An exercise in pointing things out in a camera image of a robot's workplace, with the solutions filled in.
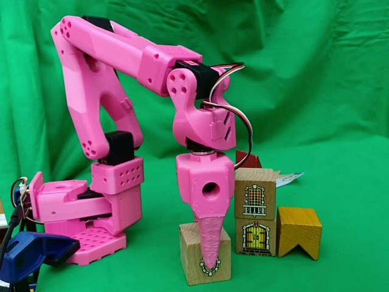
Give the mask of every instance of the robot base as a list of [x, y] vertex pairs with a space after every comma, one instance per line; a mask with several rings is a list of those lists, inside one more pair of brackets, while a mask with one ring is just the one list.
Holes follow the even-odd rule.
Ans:
[[112, 236], [106, 229], [90, 226], [72, 238], [80, 241], [80, 249], [67, 261], [86, 266], [103, 257], [126, 248], [126, 235]]

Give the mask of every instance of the window illustration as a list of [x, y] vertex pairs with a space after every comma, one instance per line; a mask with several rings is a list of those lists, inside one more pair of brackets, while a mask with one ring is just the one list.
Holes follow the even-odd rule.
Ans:
[[270, 255], [270, 228], [257, 221], [243, 226], [243, 253]]
[[246, 204], [243, 215], [266, 216], [264, 205], [265, 189], [257, 185], [246, 187]]

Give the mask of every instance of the wooden block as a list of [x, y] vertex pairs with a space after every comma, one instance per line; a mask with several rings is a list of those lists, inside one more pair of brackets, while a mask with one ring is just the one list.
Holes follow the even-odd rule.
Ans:
[[235, 218], [275, 219], [272, 169], [240, 168], [235, 173]]
[[300, 245], [314, 260], [318, 260], [322, 224], [314, 209], [279, 207], [277, 225], [279, 257]]
[[274, 220], [236, 219], [236, 253], [275, 256], [277, 222]]
[[[236, 151], [236, 163], [238, 163], [240, 160], [242, 160], [246, 156], [247, 152], [237, 150]], [[257, 155], [250, 154], [249, 158], [245, 161], [245, 163], [241, 167], [248, 167], [251, 169], [260, 169], [262, 168], [262, 165], [260, 163], [260, 159]]]
[[212, 269], [204, 265], [197, 223], [180, 225], [181, 264], [189, 286], [231, 279], [231, 239], [222, 228], [219, 257]]

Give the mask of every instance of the pink bracket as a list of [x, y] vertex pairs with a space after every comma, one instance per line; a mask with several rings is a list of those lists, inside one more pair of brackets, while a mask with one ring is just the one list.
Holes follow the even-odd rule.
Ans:
[[[171, 71], [167, 87], [176, 107], [173, 133], [178, 143], [186, 147], [189, 138], [216, 150], [229, 150], [236, 146], [233, 114], [221, 108], [197, 109], [195, 107], [197, 80], [190, 70]], [[222, 91], [227, 87], [228, 82], [216, 89], [216, 103], [228, 104], [222, 97]]]

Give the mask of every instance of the green cloth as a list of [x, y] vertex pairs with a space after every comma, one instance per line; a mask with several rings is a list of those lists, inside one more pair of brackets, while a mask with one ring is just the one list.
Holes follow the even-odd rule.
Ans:
[[[178, 226], [193, 214], [177, 188], [174, 160], [186, 150], [171, 132], [174, 108], [120, 74], [145, 138], [137, 152], [143, 218], [126, 231], [126, 250], [84, 267], [44, 266], [37, 291], [385, 291], [388, 12], [387, 0], [1, 0], [0, 196], [8, 219], [9, 187], [20, 176], [90, 182], [50, 29], [65, 15], [94, 15], [193, 49], [206, 64], [245, 62], [225, 97], [250, 119], [254, 154], [266, 168], [306, 171], [277, 190], [277, 206], [314, 208], [323, 225], [317, 262], [301, 252], [237, 255], [232, 202], [224, 223], [232, 279], [189, 288]], [[114, 129], [105, 113], [102, 123]], [[238, 119], [237, 129], [246, 150]]]

